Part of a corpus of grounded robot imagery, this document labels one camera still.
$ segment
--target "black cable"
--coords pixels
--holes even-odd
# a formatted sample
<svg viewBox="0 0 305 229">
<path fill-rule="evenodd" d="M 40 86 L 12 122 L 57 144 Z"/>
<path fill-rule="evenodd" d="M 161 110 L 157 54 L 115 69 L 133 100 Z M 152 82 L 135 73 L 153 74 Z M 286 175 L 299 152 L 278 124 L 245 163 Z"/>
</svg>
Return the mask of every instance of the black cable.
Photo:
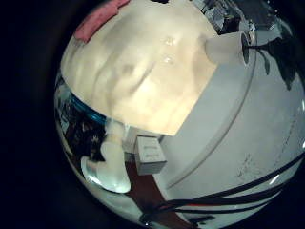
<svg viewBox="0 0 305 229">
<path fill-rule="evenodd" d="M 288 181 L 276 185 L 274 188 L 257 192 L 254 194 L 248 194 L 244 195 L 241 197 L 235 197 L 235 198 L 205 198 L 205 199 L 177 199 L 177 200 L 172 200 L 174 201 L 174 204 L 167 208 L 163 209 L 156 209 L 149 214 L 146 214 L 145 216 L 143 215 L 140 220 L 143 220 L 145 222 L 150 221 L 153 219 L 154 216 L 161 214 L 161 213 L 166 213 L 166 212 L 171 212 L 176 210 L 178 207 L 183 207 L 188 204 L 205 204 L 205 205 L 239 205 L 239 204 L 247 204 L 247 203 L 253 203 L 253 202 L 259 202 L 261 200 L 264 200 L 266 198 L 271 198 L 274 195 L 276 195 L 281 189 L 285 186 L 285 184 Z"/>
<path fill-rule="evenodd" d="M 206 12 L 212 8 L 211 4 L 212 4 L 212 0 L 209 0 L 207 3 L 205 3 L 204 7 L 201 9 L 201 12 L 202 12 L 203 14 L 206 14 Z"/>
<path fill-rule="evenodd" d="M 256 180 L 254 180 L 252 182 L 249 182 L 247 184 L 243 184 L 241 186 L 235 187 L 233 189 L 228 189 L 226 191 L 222 191 L 222 192 L 219 192 L 219 193 L 210 194 L 210 195 L 207 195 L 207 196 L 204 196 L 204 197 L 194 198 L 194 199 L 200 200 L 200 199 L 206 199 L 206 198 L 223 198 L 225 196 L 230 196 L 230 195 L 233 195 L 233 194 L 237 194 L 237 193 L 249 190 L 249 189 L 254 188 L 255 186 L 257 186 L 257 185 L 259 185 L 261 183 L 264 183 L 264 182 L 268 181 L 269 179 L 271 179 L 271 178 L 273 178 L 273 177 L 275 177 L 275 176 L 285 172 L 286 170 L 290 169 L 295 164 L 297 164 L 298 161 L 301 160 L 303 157 L 305 157 L 305 152 L 302 153 L 301 155 L 297 156 L 294 160 L 292 160 L 288 164 L 284 165 L 283 167 L 273 171 L 272 173 L 270 173 L 270 174 L 268 174 L 268 175 L 266 175 L 264 177 L 256 179 Z M 162 206 L 166 206 L 166 205 L 175 203 L 177 200 L 178 199 L 173 199 L 173 200 L 166 201 L 166 202 L 158 205 L 156 208 L 160 208 Z"/>
<path fill-rule="evenodd" d="M 200 224 L 204 224 L 206 221 L 215 219 L 215 217 L 213 216 L 204 216 L 204 217 L 199 217 L 199 218 L 192 218 L 189 219 L 189 222 L 191 222 L 193 225 L 197 225 L 198 222 L 200 222 Z"/>
<path fill-rule="evenodd" d="M 233 210 L 189 210 L 189 209 L 175 209 L 173 210 L 176 213 L 189 213 L 189 214 L 232 214 L 232 213 L 240 213 L 250 211 L 259 207 L 262 207 L 268 204 L 270 201 L 265 201 L 263 203 L 257 204 L 255 206 L 233 209 Z"/>
<path fill-rule="evenodd" d="M 240 197 L 234 197 L 234 198 L 202 198 L 202 199 L 178 199 L 174 201 L 174 208 L 182 207 L 188 204 L 205 204 L 205 205 L 238 205 L 238 204 L 247 204 L 252 202 L 258 202 L 266 198 L 270 198 L 277 194 L 279 191 L 283 189 L 283 187 L 286 185 L 288 181 L 281 183 L 279 185 L 276 185 L 273 188 L 270 188 L 268 190 L 264 190 L 261 192 L 248 194 Z"/>
<path fill-rule="evenodd" d="M 266 198 L 270 198 L 272 196 L 274 196 L 277 192 L 280 191 L 280 189 L 282 189 L 284 187 L 284 185 L 289 181 L 286 181 L 280 185 L 275 186 L 274 188 L 271 188 L 269 190 L 265 190 L 259 193 L 255 193 L 255 194 L 250 194 L 250 195 L 246 195 L 243 197 L 237 197 L 237 198 L 222 198 L 225 196 L 229 196 L 229 195 L 233 195 L 236 193 L 240 193 L 243 192 L 245 190 L 249 190 L 263 182 L 266 182 L 267 180 L 285 172 L 286 170 L 288 170 L 289 168 L 291 168 L 292 166 L 294 166 L 296 163 L 298 163 L 298 161 L 300 159 L 302 159 L 305 156 L 305 152 L 302 153 L 301 155 L 297 156 L 294 160 L 292 160 L 291 162 L 289 162 L 288 164 L 284 165 L 283 167 L 275 170 L 274 172 L 261 177 L 257 180 L 254 180 L 250 183 L 235 187 L 233 189 L 229 189 L 226 191 L 222 191 L 219 193 L 215 193 L 215 194 L 211 194 L 211 195 L 207 195 L 205 197 L 201 197 L 201 198 L 194 198 L 194 199 L 174 199 L 174 200 L 170 200 L 170 201 L 166 201 L 160 205 L 158 205 L 156 208 L 154 208 L 153 211 L 151 211 L 150 213 L 146 213 L 143 214 L 140 218 L 140 221 L 149 221 L 153 216 L 157 215 L 157 214 L 161 214 L 161 213 L 165 213 L 165 212 L 169 212 L 174 210 L 177 207 L 181 207 L 187 204 L 220 204 L 220 205 L 232 205 L 232 204 L 243 204 L 243 203 L 249 203 L 249 202 L 254 202 L 254 201 L 260 201 L 262 199 L 266 199 Z M 166 207 L 163 209 L 160 209 L 161 207 L 170 205 L 170 207 Z"/>
</svg>

